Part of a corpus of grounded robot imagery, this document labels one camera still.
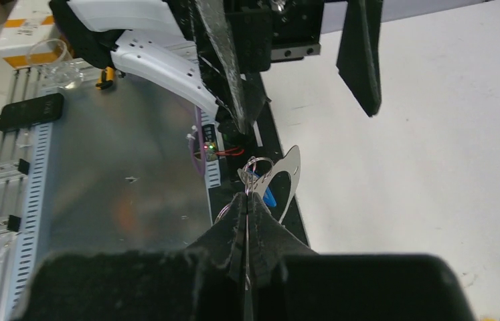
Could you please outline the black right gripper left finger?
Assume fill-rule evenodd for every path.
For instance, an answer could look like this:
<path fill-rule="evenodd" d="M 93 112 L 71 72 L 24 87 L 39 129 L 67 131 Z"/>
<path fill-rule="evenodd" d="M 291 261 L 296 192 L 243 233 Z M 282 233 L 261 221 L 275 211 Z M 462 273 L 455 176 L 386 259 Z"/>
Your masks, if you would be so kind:
<path fill-rule="evenodd" d="M 247 196 L 185 249 L 62 253 L 31 276 L 12 320 L 242 320 L 234 243 Z"/>

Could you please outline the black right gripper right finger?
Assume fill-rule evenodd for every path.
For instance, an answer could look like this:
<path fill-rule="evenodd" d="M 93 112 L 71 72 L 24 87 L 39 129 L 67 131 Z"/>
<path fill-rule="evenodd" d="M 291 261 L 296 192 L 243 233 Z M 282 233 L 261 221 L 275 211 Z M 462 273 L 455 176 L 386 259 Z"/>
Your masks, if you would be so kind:
<path fill-rule="evenodd" d="M 454 272 L 421 253 L 321 255 L 247 197 L 255 320 L 473 320 Z"/>

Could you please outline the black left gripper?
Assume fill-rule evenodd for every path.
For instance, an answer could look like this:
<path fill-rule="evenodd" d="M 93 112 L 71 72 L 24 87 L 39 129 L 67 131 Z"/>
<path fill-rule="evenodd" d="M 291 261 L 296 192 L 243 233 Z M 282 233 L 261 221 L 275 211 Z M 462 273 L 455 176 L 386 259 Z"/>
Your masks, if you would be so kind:
<path fill-rule="evenodd" d="M 326 1 L 166 1 L 180 34 L 196 46 L 205 88 L 227 135 L 247 135 L 268 101 L 250 76 L 273 63 L 319 54 Z M 347 10 L 337 69 L 363 111 L 382 103 L 379 40 L 383 2 L 355 0 Z"/>

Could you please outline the large steel keyring plate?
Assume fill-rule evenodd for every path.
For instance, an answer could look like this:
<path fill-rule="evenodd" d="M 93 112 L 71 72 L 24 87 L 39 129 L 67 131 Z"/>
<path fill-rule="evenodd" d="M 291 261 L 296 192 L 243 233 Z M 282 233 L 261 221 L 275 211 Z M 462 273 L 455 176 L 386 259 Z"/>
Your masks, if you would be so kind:
<path fill-rule="evenodd" d="M 242 182 L 242 190 L 249 191 L 249 171 L 254 171 L 258 175 L 269 174 L 273 178 L 269 187 L 276 199 L 276 207 L 268 207 L 273 210 L 274 218 L 283 224 L 290 205 L 295 198 L 297 187 L 301 178 L 301 150 L 297 145 L 289 150 L 279 159 L 274 160 L 266 156 L 251 156 L 245 164 L 236 170 L 235 177 Z"/>

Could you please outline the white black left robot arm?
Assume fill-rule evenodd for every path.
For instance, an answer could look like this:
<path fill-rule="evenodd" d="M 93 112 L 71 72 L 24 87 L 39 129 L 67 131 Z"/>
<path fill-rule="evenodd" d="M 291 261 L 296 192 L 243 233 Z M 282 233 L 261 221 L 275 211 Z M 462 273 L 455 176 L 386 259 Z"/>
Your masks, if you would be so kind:
<path fill-rule="evenodd" d="M 92 66 L 140 76 L 245 135 L 266 94 L 247 77 L 318 55 L 324 1 L 50 1 Z"/>

